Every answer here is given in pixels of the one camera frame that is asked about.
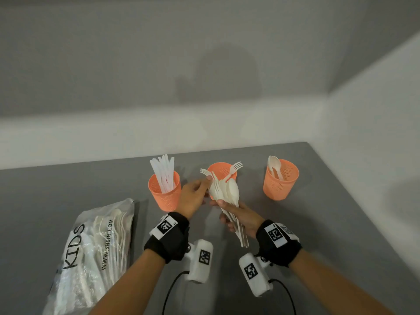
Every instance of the orange cup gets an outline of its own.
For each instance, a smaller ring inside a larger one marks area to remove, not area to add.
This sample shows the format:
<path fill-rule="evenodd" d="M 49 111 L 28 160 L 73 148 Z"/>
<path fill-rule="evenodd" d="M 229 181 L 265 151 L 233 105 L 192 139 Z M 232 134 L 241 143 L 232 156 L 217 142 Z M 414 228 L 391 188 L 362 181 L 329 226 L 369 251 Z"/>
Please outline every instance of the orange cup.
<path fill-rule="evenodd" d="M 156 175 L 153 175 L 149 179 L 149 190 L 155 198 L 157 205 L 161 210 L 170 212 L 176 209 L 178 205 L 179 196 L 181 195 L 181 183 L 179 182 L 179 174 L 173 172 L 173 182 L 175 183 L 175 188 L 172 191 L 167 193 L 162 193 L 158 183 Z"/>
<path fill-rule="evenodd" d="M 207 170 L 210 172 L 214 171 L 217 179 L 222 180 L 229 174 L 231 167 L 232 165 L 229 163 L 214 163 Z M 231 178 L 236 180 L 236 176 L 237 173 L 234 173 Z"/>
<path fill-rule="evenodd" d="M 280 172 L 284 180 L 277 179 L 271 175 L 267 167 L 262 190 L 271 200 L 284 200 L 299 177 L 299 170 L 290 161 L 279 159 L 281 162 Z"/>

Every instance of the person's right arm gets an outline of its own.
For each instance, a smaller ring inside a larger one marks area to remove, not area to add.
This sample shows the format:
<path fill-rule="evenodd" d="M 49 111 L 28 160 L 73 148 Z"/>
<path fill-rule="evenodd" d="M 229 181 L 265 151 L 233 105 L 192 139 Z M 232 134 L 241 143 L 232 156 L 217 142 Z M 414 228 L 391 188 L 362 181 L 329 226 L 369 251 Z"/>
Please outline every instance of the person's right arm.
<path fill-rule="evenodd" d="M 224 201 L 211 201 L 211 205 L 222 207 L 233 213 L 239 219 L 250 237 L 255 238 L 265 219 L 252 211 L 244 203 L 239 202 L 239 208 Z M 227 224 L 234 232 L 234 225 L 222 213 L 221 222 Z M 304 249 L 298 249 L 291 259 L 289 267 L 303 284 L 318 298 L 321 304 L 333 315 L 390 315 L 393 314 L 379 301 L 347 280 L 340 273 L 322 264 Z"/>

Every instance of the forearm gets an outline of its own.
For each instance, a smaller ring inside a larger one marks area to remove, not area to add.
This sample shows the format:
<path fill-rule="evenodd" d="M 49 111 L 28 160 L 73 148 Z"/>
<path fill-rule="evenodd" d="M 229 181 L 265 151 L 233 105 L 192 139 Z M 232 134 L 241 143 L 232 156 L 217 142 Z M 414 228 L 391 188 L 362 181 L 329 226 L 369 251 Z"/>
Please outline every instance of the forearm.
<path fill-rule="evenodd" d="M 289 267 L 333 315 L 393 314 L 361 288 L 303 249 Z"/>
<path fill-rule="evenodd" d="M 163 258 L 146 249 L 96 304 L 90 315 L 143 314 L 164 266 Z"/>

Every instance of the person's left arm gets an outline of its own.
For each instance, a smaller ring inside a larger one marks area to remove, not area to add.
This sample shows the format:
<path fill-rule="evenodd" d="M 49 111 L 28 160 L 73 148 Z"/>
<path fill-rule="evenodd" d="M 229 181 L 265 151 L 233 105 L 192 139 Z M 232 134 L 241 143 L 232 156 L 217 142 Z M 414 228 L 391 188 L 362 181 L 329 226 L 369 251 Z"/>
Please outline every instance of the person's left arm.
<path fill-rule="evenodd" d="M 184 185 L 175 210 L 188 220 L 204 203 L 210 179 Z M 151 249 L 145 249 L 139 259 L 102 297 L 90 315 L 143 314 L 166 261 Z"/>

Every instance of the person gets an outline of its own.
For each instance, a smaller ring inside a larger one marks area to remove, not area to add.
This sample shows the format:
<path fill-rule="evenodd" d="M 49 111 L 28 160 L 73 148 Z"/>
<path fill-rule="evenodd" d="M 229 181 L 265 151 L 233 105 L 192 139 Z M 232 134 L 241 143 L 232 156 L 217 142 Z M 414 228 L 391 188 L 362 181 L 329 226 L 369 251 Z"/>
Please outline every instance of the person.
<path fill-rule="evenodd" d="M 210 185 L 211 177 L 207 177 L 186 184 L 182 188 L 178 207 L 175 212 L 171 212 L 171 216 L 178 221 L 180 229 L 186 231 L 186 234 L 188 234 L 188 221 L 204 204 Z M 275 264 L 289 267 L 331 314 L 393 314 L 340 273 L 315 259 L 296 240 L 287 237 L 288 242 L 285 245 L 266 249 L 264 252 L 262 246 L 267 244 L 264 244 L 262 239 L 265 234 L 263 227 L 272 221 L 265 220 L 243 202 L 239 202 L 239 207 L 236 207 L 222 200 L 212 200 L 210 205 L 220 206 L 236 215 L 245 226 L 247 235 L 259 241 L 263 256 L 265 254 L 265 257 Z M 227 225 L 230 232 L 235 231 L 233 223 L 224 214 L 220 215 L 220 221 Z M 176 254 L 170 256 L 160 245 L 160 242 L 151 236 L 143 254 L 95 305 L 90 315 L 143 314 L 165 264 L 172 258 L 181 259 L 185 252 L 182 248 L 181 256 L 176 257 Z"/>

